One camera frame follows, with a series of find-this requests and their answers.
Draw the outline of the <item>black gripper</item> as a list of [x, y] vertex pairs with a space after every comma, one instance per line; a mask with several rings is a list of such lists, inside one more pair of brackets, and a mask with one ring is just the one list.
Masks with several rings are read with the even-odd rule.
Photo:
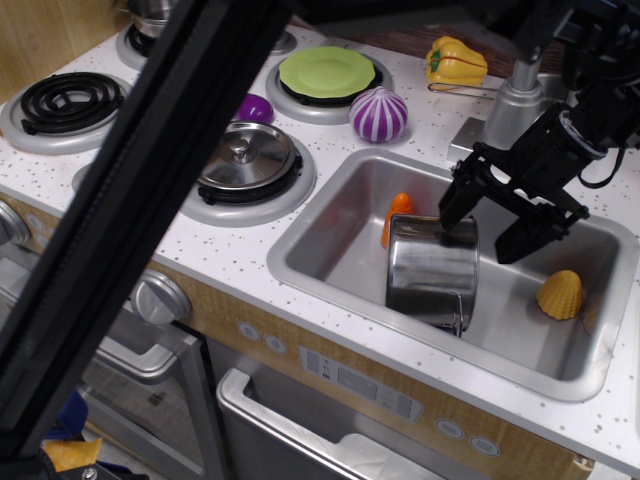
[[576, 112], [565, 104], [550, 107], [508, 150], [475, 143], [439, 201], [443, 229], [455, 227], [482, 198], [492, 200], [519, 218], [495, 241], [498, 262], [512, 264], [588, 218], [588, 208], [564, 187], [608, 150], [583, 134]]

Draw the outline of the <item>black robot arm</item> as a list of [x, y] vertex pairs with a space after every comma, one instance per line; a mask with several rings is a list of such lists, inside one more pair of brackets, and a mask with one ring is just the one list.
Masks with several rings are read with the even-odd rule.
[[450, 230], [487, 198], [512, 212], [496, 240], [502, 264], [565, 237], [589, 215], [567, 191], [610, 149], [639, 145], [639, 5], [635, 1], [298, 1], [295, 12], [328, 35], [448, 25], [531, 64], [553, 42], [575, 105], [556, 104], [509, 149], [477, 143], [439, 203]]

